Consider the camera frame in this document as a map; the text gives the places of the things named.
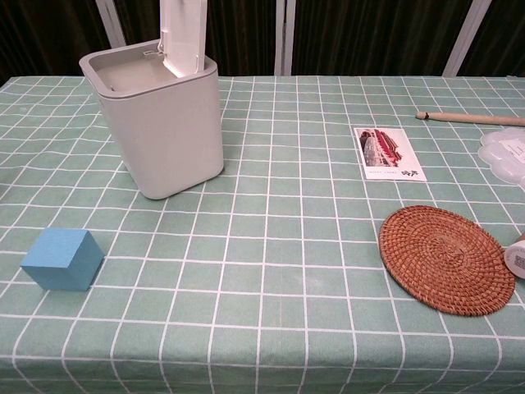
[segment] white trash can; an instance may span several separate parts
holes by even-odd
[[[217,64],[177,78],[162,64],[158,41],[80,59],[112,137],[140,191],[163,199],[223,168]]]

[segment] wooden stick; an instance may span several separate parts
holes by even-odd
[[[525,126],[525,117],[492,117],[460,112],[418,112],[417,119],[433,121],[460,121],[464,123],[483,123],[485,125]]]

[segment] postcard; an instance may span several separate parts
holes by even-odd
[[[427,181],[403,129],[355,128],[367,179]]]

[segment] plastic container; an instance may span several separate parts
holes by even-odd
[[[505,249],[504,261],[514,275],[525,279],[525,241],[518,241]]]
[[[204,56],[205,0],[162,0],[161,41],[80,59],[140,191],[162,199],[223,168],[217,64]]]
[[[525,189],[525,129],[510,127],[482,137],[477,154],[498,178]]]

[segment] trash can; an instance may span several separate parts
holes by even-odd
[[[223,168],[217,64],[204,56],[207,0],[161,0],[160,41],[80,59],[140,191],[162,199]]]

